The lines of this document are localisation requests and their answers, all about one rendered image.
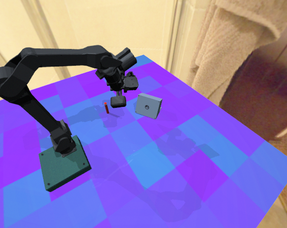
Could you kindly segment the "grey metal panel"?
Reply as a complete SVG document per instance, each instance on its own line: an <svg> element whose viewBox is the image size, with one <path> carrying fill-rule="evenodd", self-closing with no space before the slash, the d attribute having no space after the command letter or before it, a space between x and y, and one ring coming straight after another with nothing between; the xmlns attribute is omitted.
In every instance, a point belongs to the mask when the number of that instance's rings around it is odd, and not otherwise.
<svg viewBox="0 0 287 228"><path fill-rule="evenodd" d="M162 100L162 98L140 93L138 94L135 112L156 119L162 108Z"/></svg>

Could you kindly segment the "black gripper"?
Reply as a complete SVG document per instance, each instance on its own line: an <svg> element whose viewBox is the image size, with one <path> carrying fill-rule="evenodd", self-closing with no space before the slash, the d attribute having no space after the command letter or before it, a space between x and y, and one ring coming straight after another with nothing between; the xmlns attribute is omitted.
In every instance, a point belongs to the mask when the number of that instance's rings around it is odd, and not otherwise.
<svg viewBox="0 0 287 228"><path fill-rule="evenodd" d="M116 96L111 97L111 107L112 108L118 108L118 107L125 107L126 106L126 97L122 95L122 89L123 89L123 81L122 76L125 78L125 72L122 70L120 71L117 68L120 78L115 83L108 83L106 81L106 85L110 86L110 91L116 91Z"/></svg>

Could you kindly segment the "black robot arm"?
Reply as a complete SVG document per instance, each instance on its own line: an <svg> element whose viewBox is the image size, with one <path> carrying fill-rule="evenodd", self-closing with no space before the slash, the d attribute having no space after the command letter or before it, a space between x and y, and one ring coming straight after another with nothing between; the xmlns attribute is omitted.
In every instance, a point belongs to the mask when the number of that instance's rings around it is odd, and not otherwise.
<svg viewBox="0 0 287 228"><path fill-rule="evenodd" d="M108 83L119 80L120 71L126 71L137 63L128 47L116 56L101 45L83 49L54 49L26 47L0 67L0 97L19 105L50 132L55 152L65 157L77 150L68 125L57 121L32 95L27 84L40 67L88 66L96 68L95 74Z"/></svg>

